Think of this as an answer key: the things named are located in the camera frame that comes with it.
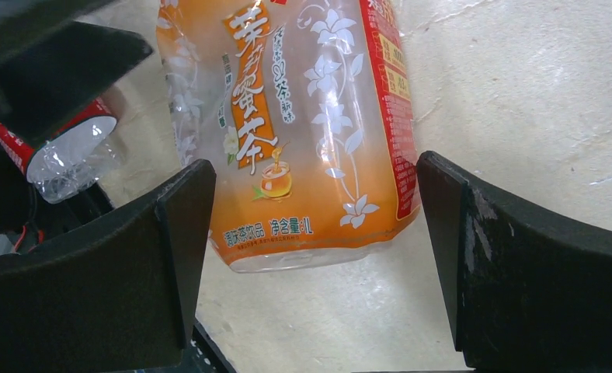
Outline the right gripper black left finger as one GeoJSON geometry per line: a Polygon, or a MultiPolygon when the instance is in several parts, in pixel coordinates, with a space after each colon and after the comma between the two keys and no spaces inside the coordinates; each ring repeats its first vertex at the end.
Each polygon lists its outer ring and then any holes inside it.
{"type": "Polygon", "coordinates": [[[0,372],[176,366],[195,319],[216,173],[197,160],[144,196],[0,256],[0,372]]]}

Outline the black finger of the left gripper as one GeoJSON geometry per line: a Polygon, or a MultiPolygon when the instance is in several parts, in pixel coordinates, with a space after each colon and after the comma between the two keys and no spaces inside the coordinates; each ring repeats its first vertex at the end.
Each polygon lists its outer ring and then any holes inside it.
{"type": "Polygon", "coordinates": [[[138,33],[73,22],[0,64],[0,123],[42,145],[152,53],[138,33]]]}

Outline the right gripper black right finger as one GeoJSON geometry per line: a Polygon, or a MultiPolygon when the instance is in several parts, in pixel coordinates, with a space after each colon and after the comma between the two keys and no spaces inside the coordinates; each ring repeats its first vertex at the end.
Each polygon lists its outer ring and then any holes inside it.
{"type": "Polygon", "coordinates": [[[612,372],[612,231],[432,151],[416,166],[450,330],[490,372],[612,372]]]}

